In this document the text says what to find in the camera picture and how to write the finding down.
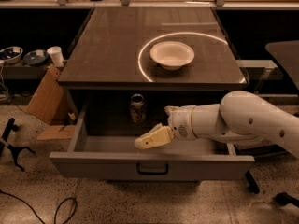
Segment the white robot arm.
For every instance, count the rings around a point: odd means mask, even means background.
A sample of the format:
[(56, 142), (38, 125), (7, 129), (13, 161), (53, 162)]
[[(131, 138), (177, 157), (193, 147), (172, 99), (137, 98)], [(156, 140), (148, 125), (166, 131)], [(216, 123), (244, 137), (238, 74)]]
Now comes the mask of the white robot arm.
[(240, 146), (274, 143), (299, 158), (299, 118), (246, 91), (232, 91), (218, 104), (167, 106), (166, 126), (158, 124), (135, 140), (140, 149), (177, 138), (212, 139)]

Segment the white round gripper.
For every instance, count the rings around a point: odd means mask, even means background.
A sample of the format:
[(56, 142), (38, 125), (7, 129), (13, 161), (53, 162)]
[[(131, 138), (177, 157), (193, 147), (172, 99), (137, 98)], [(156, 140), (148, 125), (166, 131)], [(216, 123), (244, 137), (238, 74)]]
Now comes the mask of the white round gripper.
[(164, 108), (168, 115), (168, 126), (156, 125), (148, 133), (136, 138), (135, 147), (149, 149), (170, 143), (174, 136), (179, 140), (195, 140), (192, 130), (192, 112), (194, 105), (171, 106)]

